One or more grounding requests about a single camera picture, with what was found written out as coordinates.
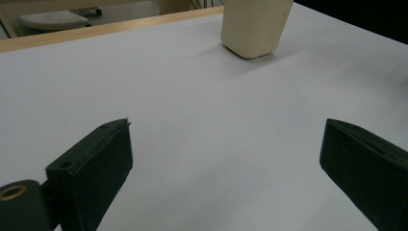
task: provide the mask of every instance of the white table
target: white table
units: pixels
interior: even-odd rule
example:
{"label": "white table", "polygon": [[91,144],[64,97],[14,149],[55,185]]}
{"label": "white table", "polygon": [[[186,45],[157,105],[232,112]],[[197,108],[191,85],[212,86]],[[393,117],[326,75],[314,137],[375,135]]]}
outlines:
{"label": "white table", "polygon": [[408,149],[408,46],[294,4],[278,49],[220,44],[221,15],[0,54],[0,185],[98,125],[135,166],[99,230],[372,231],[320,169],[325,120]]}

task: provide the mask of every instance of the white object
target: white object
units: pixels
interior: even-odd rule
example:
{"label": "white object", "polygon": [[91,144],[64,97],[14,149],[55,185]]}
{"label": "white object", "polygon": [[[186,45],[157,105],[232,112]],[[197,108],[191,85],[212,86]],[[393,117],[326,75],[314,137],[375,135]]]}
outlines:
{"label": "white object", "polygon": [[246,59],[276,49],[293,0],[229,0],[222,20],[222,43]]}
{"label": "white object", "polygon": [[89,25],[87,18],[69,11],[28,14],[19,19],[28,27],[46,31],[63,31]]}

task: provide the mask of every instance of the wooden table edge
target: wooden table edge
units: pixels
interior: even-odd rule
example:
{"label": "wooden table edge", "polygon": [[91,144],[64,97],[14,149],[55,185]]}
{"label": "wooden table edge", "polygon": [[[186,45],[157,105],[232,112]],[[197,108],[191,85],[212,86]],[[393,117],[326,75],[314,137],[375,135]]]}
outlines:
{"label": "wooden table edge", "polygon": [[171,13],[159,16],[152,16],[129,21],[115,22],[110,24],[80,28],[68,31],[48,33],[42,35],[9,38],[0,40],[0,53],[37,47],[42,45],[54,44],[64,41],[86,39],[96,36],[102,36],[122,31],[129,31],[143,27],[155,26],[169,22],[176,22],[203,16],[223,13],[223,7],[208,8],[182,13]]}

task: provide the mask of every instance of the white surface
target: white surface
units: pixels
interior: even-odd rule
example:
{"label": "white surface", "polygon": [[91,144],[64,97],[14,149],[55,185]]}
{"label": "white surface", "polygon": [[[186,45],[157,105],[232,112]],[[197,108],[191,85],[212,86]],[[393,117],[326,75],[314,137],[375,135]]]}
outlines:
{"label": "white surface", "polygon": [[221,19],[0,54],[0,185],[127,116],[136,162],[99,230],[375,230],[320,145],[332,117],[408,149],[408,47],[294,4],[245,61]]}

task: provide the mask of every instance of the gray floor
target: gray floor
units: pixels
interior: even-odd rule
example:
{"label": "gray floor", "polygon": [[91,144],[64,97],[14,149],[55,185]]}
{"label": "gray floor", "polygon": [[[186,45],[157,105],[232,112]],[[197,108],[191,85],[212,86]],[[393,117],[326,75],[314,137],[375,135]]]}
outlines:
{"label": "gray floor", "polygon": [[[215,6],[221,6],[222,3],[220,0],[214,1]],[[85,16],[92,25],[102,25],[118,21],[132,20],[136,18],[149,17],[159,14],[159,8],[152,1],[130,3],[130,4],[121,4],[115,6],[101,7],[102,16],[96,16],[94,11],[84,11],[78,14]],[[27,35],[40,34],[40,31],[31,30],[29,28],[25,29]],[[7,34],[4,29],[0,27],[0,39],[7,39]]]}

